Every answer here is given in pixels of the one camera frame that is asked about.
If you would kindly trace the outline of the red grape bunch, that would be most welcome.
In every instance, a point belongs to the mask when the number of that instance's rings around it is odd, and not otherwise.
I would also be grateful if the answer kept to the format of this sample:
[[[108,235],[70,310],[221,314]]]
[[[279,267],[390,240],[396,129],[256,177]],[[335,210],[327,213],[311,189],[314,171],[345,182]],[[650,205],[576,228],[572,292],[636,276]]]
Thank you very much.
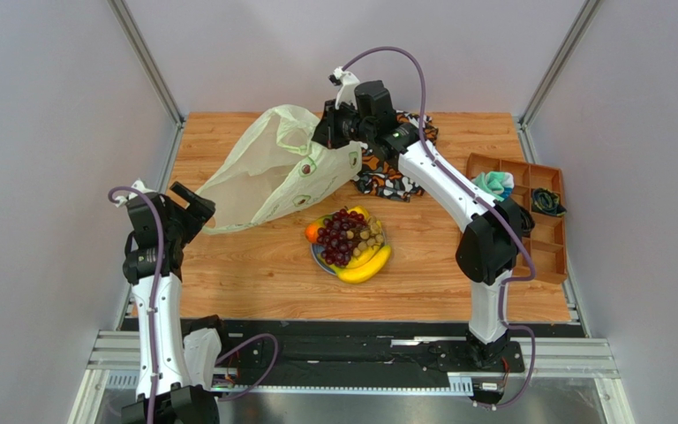
[[[345,268],[355,257],[361,238],[359,233],[367,227],[368,214],[357,210],[340,209],[320,221],[317,239],[313,244],[319,257],[327,264]]]

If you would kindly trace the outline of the yellow banana bunch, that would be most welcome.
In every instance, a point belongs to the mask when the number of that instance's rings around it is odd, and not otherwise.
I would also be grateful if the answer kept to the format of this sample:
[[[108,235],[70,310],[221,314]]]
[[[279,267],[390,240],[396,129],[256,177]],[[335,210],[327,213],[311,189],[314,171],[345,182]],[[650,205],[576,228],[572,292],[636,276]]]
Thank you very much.
[[[375,276],[385,266],[390,258],[391,248],[388,246],[388,238],[379,218],[373,216],[362,206],[356,206],[349,210],[357,210],[368,214],[367,224],[373,219],[379,221],[383,235],[385,236],[385,243],[383,246],[372,247],[364,251],[359,257],[354,257],[345,268],[338,268],[334,265],[332,267],[340,281],[346,284],[362,284]]]

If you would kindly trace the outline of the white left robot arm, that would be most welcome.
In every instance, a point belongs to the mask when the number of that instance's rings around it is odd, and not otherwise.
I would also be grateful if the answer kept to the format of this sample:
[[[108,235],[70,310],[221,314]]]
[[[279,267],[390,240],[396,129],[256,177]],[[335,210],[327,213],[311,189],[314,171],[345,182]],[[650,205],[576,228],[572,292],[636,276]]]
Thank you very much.
[[[136,180],[110,190],[132,224],[124,249],[123,274],[139,322],[139,380],[123,423],[217,423],[212,391],[215,361],[222,351],[217,317],[183,331],[180,315],[184,249],[215,214],[215,204],[175,183],[175,203]]]

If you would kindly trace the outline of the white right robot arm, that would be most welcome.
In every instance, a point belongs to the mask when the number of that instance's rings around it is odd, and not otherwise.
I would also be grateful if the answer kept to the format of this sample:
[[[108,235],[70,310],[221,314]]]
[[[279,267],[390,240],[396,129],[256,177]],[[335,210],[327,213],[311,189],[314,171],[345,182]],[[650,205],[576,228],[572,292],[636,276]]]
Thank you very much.
[[[471,281],[469,332],[483,345],[504,338],[504,284],[521,245],[520,208],[485,193],[453,167],[426,138],[423,121],[401,122],[382,81],[333,83],[337,96],[325,102],[314,141],[329,149],[365,143],[448,212],[462,233],[456,263]]]

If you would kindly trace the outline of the pale green plastic bag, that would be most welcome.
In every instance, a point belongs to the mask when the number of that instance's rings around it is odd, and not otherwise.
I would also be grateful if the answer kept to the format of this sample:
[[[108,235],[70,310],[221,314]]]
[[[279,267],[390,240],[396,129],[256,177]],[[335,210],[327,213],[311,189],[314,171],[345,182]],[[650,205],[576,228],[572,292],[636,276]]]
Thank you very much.
[[[243,231],[298,212],[356,177],[360,144],[324,148],[312,140],[318,123],[314,113],[297,105],[263,112],[196,192],[215,203],[204,233]]]

